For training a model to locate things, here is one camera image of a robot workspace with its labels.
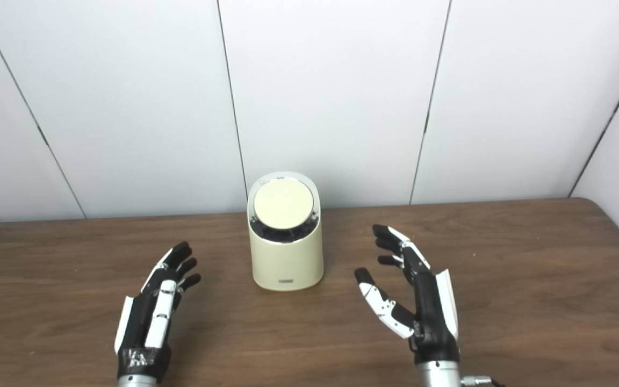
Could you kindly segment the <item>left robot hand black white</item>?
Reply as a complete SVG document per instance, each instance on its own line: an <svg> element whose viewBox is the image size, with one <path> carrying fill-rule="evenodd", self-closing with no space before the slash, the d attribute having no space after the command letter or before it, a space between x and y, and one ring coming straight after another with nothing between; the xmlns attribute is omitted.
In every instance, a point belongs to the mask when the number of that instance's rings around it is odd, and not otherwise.
<svg viewBox="0 0 619 387"><path fill-rule="evenodd" d="M197 260L182 241L152 268L139 294L125 297L114 352L118 386L159 386L170 367L169 334L172 317L187 289L201 281L188 275Z"/></svg>

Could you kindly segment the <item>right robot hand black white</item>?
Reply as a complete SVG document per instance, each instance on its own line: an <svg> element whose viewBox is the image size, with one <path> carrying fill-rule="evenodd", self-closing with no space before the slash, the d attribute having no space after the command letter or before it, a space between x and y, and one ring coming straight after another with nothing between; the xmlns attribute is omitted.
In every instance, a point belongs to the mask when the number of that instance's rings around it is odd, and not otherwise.
<svg viewBox="0 0 619 387"><path fill-rule="evenodd" d="M458 363L459 326L449 271L435 274L415 243L395 228L375 224L372 232L376 245L391 252L379 256L379 264L402 270L414 291L415 311L393 301L370 272L360 267L354 274L364 300L381 323L408 340L415 363Z"/></svg>

